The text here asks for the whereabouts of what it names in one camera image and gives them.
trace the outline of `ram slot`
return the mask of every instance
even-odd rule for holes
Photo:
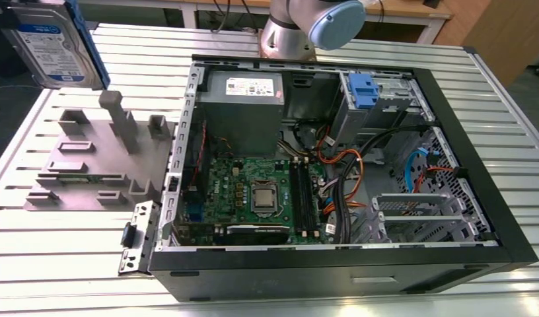
[[[306,231],[316,230],[314,206],[312,203],[310,177],[308,164],[292,162],[289,164],[289,183],[293,207],[294,231],[302,236]]]

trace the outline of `cpu socket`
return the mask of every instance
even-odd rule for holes
[[[254,180],[249,185],[251,190],[250,211],[258,217],[269,217],[277,212],[277,185],[274,181]]]

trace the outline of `wooden cabinet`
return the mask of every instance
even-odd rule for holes
[[[539,54],[539,0],[442,0],[453,12],[433,44],[472,46],[504,86]]]

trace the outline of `slotted aluminum table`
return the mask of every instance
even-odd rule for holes
[[[238,32],[101,24],[93,39],[110,90],[134,118],[177,121],[190,54],[257,56]],[[352,41],[320,61],[429,68],[539,257],[539,134],[474,54],[461,48]],[[118,278],[126,212],[22,210],[25,195],[61,129],[65,108],[106,118],[98,92],[43,90],[0,160],[0,312],[59,316],[539,316],[539,262],[490,274],[438,295],[178,304],[154,278]]]

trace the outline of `power supply label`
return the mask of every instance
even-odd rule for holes
[[[261,78],[227,78],[226,94],[234,96],[273,96],[273,80]]]
[[[83,80],[81,67],[69,51],[70,43],[65,41],[58,27],[43,24],[21,24],[16,34],[49,78],[57,81]]]

